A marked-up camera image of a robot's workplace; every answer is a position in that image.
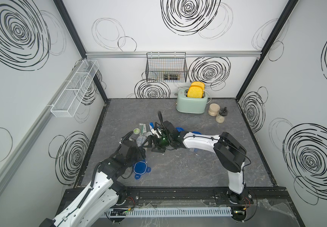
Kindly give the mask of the blue-lid clear container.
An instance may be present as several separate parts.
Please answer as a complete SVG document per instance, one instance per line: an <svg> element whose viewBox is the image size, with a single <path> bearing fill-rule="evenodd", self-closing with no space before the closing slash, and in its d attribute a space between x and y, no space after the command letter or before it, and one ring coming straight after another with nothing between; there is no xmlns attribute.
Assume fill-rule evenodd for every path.
<svg viewBox="0 0 327 227"><path fill-rule="evenodd" d="M193 131L193 134L198 134L198 135L202 135L202 133L198 132L198 131Z"/></svg>
<svg viewBox="0 0 327 227"><path fill-rule="evenodd" d="M176 127L176 130L177 130L178 132L182 132L182 131L184 131L184 129L181 128L181 127Z"/></svg>
<svg viewBox="0 0 327 227"><path fill-rule="evenodd" d="M138 136L138 138L136 139L137 146L138 147L144 146L146 143L146 140L147 140L147 136L145 134Z"/></svg>

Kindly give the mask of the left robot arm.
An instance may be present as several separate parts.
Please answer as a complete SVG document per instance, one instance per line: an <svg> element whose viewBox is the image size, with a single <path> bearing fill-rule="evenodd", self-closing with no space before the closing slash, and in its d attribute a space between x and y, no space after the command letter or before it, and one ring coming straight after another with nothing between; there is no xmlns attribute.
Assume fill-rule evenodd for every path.
<svg viewBox="0 0 327 227"><path fill-rule="evenodd" d="M53 219L46 218L41 227L90 227L112 206L123 204L127 187L118 182L128 168L146 158L146 151L130 136L122 137L117 150L94 168L90 183Z"/></svg>

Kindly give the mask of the green toothbrush packet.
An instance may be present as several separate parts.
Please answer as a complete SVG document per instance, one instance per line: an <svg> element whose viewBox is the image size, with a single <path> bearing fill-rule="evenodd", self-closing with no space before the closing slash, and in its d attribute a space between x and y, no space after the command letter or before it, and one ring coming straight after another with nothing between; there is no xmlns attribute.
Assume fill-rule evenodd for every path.
<svg viewBox="0 0 327 227"><path fill-rule="evenodd" d="M139 124L140 134L143 135L147 132L146 124Z"/></svg>

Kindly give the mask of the green round toiletry tin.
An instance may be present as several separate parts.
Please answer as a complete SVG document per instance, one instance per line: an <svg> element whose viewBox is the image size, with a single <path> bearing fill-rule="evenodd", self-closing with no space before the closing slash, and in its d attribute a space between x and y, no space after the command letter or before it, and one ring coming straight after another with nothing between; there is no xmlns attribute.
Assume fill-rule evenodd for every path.
<svg viewBox="0 0 327 227"><path fill-rule="evenodd" d="M140 133L140 129L139 129L139 128L135 128L135 129L133 130L133 132L134 132L134 134L139 134L139 133Z"/></svg>

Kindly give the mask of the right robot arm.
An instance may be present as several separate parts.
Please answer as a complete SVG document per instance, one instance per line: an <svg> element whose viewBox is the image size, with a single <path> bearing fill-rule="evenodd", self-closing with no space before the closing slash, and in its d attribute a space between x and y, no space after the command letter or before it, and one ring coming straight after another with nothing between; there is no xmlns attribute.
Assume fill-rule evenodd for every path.
<svg viewBox="0 0 327 227"><path fill-rule="evenodd" d="M164 153L179 148L201 149L216 154L222 166L227 170L229 189L227 197L232 204L239 204L244 198L245 162L249 161L246 149L228 132L220 135L203 135L190 131L179 131L169 121L164 121L158 111L159 123L150 123L151 134L139 137L138 145L151 148L152 152Z"/></svg>

